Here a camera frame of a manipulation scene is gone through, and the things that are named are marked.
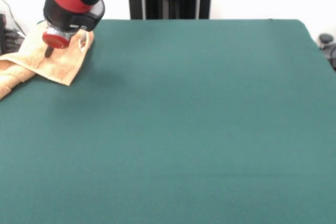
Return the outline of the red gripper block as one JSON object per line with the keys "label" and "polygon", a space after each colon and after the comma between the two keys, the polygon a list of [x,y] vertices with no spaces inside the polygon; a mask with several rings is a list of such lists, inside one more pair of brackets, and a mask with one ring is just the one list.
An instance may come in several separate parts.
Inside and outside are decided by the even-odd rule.
{"label": "red gripper block", "polygon": [[48,45],[45,51],[45,57],[49,58],[53,54],[54,48],[64,49],[69,46],[71,35],[57,30],[52,30],[45,31],[42,35],[42,39]]}

